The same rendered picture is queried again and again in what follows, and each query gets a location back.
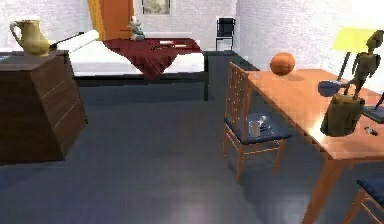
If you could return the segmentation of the dark red blanket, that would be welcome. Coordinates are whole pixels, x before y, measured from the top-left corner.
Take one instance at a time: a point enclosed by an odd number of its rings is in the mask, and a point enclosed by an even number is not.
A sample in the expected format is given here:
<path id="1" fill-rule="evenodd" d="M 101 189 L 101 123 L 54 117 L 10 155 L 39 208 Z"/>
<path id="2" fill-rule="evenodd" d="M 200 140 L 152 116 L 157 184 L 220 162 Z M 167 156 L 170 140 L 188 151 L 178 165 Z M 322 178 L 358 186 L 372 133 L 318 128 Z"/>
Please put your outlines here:
<path id="1" fill-rule="evenodd" d="M 160 45 L 160 41 L 173 41 Z M 191 38 L 146 38 L 105 40 L 112 52 L 127 58 L 147 80 L 158 79 L 163 73 L 194 73 L 204 70 L 205 58 L 200 46 Z"/>

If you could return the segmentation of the small grey object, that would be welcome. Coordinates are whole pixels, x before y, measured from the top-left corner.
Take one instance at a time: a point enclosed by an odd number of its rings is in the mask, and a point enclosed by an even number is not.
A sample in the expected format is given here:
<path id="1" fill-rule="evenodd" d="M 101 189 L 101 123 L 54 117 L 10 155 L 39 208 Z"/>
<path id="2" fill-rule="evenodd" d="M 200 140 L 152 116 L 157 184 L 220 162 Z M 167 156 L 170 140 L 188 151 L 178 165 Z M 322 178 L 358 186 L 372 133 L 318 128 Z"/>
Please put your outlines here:
<path id="1" fill-rule="evenodd" d="M 248 132 L 252 137 L 258 137 L 261 135 L 262 131 L 267 131 L 270 129 L 270 126 L 266 124 L 267 117 L 256 116 L 248 121 Z"/>

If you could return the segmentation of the black chair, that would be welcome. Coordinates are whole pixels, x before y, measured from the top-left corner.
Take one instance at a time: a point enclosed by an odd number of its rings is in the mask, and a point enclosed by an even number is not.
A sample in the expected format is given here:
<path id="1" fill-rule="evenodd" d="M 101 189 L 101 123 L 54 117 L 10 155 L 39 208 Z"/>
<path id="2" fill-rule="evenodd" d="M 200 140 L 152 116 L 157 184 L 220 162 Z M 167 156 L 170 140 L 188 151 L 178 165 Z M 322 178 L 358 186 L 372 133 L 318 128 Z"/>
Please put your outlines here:
<path id="1" fill-rule="evenodd" d="M 236 20 L 234 18 L 218 18 L 216 21 L 215 48 L 218 48 L 218 41 L 230 39 L 234 44 L 234 29 Z"/>

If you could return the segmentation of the orange wooden table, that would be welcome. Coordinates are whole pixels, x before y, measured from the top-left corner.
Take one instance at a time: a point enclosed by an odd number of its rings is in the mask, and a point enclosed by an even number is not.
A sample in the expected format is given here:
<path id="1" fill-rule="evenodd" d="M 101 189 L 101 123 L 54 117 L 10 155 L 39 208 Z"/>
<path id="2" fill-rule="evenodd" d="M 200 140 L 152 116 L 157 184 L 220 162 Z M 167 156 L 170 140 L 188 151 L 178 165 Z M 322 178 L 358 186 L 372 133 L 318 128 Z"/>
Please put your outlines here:
<path id="1" fill-rule="evenodd" d="M 315 223 L 344 167 L 384 161 L 384 124 L 362 117 L 355 131 L 346 137 L 328 137 L 320 131 L 330 100 L 319 95 L 317 86 L 320 81 L 334 77 L 321 69 L 298 69 L 287 76 L 270 71 L 249 73 L 255 91 L 324 157 L 302 224 Z M 374 129 L 378 136 L 366 133 L 364 127 Z"/>

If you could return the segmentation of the dark laptop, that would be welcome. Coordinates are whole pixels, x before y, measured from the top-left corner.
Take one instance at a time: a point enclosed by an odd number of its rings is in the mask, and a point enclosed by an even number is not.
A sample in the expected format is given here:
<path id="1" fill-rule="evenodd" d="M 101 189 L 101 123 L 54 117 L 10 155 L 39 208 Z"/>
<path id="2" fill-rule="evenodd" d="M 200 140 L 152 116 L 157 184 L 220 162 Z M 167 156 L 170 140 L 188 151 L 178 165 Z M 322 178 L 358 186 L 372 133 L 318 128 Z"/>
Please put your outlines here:
<path id="1" fill-rule="evenodd" d="M 370 118 L 371 120 L 384 124 L 384 92 L 381 95 L 381 98 L 376 103 L 375 106 L 365 106 L 363 108 L 363 115 Z"/>

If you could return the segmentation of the tan ceramic pitcher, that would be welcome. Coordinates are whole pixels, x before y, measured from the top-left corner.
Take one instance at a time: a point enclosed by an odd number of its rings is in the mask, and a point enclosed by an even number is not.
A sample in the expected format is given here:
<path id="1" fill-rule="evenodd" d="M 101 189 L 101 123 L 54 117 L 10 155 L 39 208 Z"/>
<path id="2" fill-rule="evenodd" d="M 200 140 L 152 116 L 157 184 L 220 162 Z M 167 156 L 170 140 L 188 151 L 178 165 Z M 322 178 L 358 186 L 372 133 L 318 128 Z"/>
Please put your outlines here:
<path id="1" fill-rule="evenodd" d="M 19 46 L 28 54 L 47 56 L 50 43 L 40 31 L 39 20 L 17 20 L 9 25 L 10 31 Z"/>

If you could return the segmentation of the framed wall picture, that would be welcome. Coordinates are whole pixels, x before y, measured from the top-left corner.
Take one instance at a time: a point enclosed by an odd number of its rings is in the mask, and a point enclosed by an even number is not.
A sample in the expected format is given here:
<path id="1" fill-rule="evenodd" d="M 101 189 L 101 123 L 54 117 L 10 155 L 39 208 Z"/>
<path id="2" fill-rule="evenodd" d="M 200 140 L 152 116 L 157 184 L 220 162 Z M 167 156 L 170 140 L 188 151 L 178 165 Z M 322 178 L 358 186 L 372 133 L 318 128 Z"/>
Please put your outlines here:
<path id="1" fill-rule="evenodd" d="M 170 13 L 170 0 L 142 0 L 143 13 L 166 15 Z"/>

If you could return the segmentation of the wooden chair with blue cushion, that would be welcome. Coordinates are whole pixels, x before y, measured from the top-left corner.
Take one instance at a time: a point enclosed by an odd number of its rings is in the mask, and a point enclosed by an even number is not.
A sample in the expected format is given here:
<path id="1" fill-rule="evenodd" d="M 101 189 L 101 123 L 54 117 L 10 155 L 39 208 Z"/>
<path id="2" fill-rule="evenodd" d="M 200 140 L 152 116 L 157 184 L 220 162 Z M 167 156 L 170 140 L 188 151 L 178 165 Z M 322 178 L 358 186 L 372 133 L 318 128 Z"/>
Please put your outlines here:
<path id="1" fill-rule="evenodd" d="M 342 224 L 350 224 L 360 209 L 363 209 L 375 224 L 384 224 L 384 177 L 358 179 L 359 191 L 344 217 Z M 371 202 L 380 214 L 374 213 L 367 205 Z"/>
<path id="2" fill-rule="evenodd" d="M 224 130 L 222 155 L 227 156 L 227 146 L 231 144 L 237 153 L 236 182 L 240 182 L 242 167 L 246 156 L 276 151 L 274 173 L 280 165 L 281 154 L 286 146 L 286 140 L 292 135 L 282 128 L 267 113 L 249 112 L 252 87 L 249 73 L 231 62 L 227 76 L 225 98 Z M 248 132 L 248 121 L 256 116 L 266 116 L 266 124 L 270 126 L 258 137 L 252 137 Z"/>

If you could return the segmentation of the white pillow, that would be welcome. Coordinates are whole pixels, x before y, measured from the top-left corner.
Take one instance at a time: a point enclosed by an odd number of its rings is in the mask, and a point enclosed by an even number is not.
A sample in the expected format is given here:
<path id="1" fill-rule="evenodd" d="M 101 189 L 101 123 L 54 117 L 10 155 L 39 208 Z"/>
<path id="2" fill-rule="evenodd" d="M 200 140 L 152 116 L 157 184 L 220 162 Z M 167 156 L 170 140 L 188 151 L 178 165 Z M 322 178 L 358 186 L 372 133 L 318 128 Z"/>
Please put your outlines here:
<path id="1" fill-rule="evenodd" d="M 72 53 L 81 47 L 89 44 L 92 41 L 95 41 L 99 38 L 99 33 L 96 30 L 90 30 L 83 34 L 69 38 L 68 40 L 62 41 L 57 44 L 58 50 L 67 50 L 69 53 Z"/>

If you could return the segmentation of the white bed with black frame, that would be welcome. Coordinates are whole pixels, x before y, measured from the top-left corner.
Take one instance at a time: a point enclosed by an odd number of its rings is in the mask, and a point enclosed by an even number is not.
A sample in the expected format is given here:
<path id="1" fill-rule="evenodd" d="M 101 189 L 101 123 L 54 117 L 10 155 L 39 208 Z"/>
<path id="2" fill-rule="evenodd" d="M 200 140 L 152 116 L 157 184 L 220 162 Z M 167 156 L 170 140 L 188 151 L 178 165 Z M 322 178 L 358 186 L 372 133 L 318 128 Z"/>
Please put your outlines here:
<path id="1" fill-rule="evenodd" d="M 57 41 L 50 46 L 57 49 L 57 44 L 71 37 Z M 188 83 L 201 82 L 203 84 L 203 98 L 209 96 L 208 58 L 204 55 L 204 70 L 194 73 L 163 73 L 158 79 L 147 80 L 146 77 L 131 64 L 131 62 L 109 50 L 99 38 L 80 49 L 69 53 L 74 79 L 81 86 L 107 86 L 107 85 L 147 85 L 158 83 Z"/>

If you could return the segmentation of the dark brown chest of drawers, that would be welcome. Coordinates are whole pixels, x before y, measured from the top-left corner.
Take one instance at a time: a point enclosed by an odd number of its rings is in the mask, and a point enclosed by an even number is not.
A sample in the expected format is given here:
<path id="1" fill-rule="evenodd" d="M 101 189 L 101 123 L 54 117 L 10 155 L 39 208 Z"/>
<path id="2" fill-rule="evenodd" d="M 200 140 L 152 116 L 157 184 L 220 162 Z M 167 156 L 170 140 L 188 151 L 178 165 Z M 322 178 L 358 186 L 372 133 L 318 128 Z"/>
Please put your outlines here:
<path id="1" fill-rule="evenodd" d="M 63 161 L 86 124 L 66 50 L 0 52 L 0 165 Z"/>

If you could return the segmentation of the yellow shade desk lamp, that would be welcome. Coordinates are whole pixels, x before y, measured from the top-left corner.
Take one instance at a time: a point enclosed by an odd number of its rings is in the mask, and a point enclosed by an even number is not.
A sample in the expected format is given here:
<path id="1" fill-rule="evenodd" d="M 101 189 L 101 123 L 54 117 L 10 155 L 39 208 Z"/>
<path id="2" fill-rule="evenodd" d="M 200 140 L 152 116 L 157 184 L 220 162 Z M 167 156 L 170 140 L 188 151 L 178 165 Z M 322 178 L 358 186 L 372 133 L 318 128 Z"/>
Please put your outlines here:
<path id="1" fill-rule="evenodd" d="M 344 61 L 335 80 L 322 80 L 318 83 L 317 90 L 321 96 L 332 97 L 342 88 L 341 79 L 351 54 L 355 53 L 356 58 L 366 57 L 369 50 L 367 43 L 375 32 L 375 29 L 370 28 L 342 27 L 339 29 L 333 42 L 333 49 L 345 53 Z"/>

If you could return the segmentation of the grey teddy bear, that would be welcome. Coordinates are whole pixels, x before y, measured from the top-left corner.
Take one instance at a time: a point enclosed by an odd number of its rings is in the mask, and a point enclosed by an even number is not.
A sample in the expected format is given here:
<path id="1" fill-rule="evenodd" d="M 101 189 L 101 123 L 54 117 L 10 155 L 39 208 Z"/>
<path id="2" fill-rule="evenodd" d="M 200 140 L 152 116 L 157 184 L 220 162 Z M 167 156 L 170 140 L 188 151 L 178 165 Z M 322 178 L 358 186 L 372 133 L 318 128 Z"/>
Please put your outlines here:
<path id="1" fill-rule="evenodd" d="M 131 40 L 143 41 L 145 39 L 145 35 L 141 29 L 141 22 L 137 19 L 136 16 L 130 17 L 129 28 L 131 30 Z"/>

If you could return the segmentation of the orange room door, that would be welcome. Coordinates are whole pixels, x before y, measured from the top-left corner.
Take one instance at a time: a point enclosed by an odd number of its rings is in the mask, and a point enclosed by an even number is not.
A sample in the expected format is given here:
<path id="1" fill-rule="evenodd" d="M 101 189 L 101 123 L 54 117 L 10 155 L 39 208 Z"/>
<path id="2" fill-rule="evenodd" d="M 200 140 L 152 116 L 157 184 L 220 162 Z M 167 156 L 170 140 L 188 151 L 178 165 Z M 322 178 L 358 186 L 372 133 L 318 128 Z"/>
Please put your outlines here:
<path id="1" fill-rule="evenodd" d="M 128 39 L 129 19 L 134 15 L 133 0 L 87 0 L 92 28 L 100 40 Z"/>

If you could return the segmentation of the olive figure statue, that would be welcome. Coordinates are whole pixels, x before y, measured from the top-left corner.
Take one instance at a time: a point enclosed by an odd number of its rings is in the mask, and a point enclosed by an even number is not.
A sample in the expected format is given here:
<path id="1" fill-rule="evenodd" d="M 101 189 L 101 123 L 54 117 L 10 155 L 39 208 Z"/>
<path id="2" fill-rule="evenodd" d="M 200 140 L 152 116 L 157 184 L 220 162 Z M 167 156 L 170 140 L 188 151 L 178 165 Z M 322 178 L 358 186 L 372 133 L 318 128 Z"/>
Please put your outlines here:
<path id="1" fill-rule="evenodd" d="M 381 62 L 381 56 L 374 50 L 384 42 L 384 30 L 376 30 L 366 41 L 367 51 L 356 55 L 353 78 L 347 83 L 339 80 L 323 80 L 318 83 L 318 93 L 331 97 L 320 131 L 326 136 L 343 137 L 355 131 L 365 100 L 359 96 L 367 78 L 371 78 Z"/>

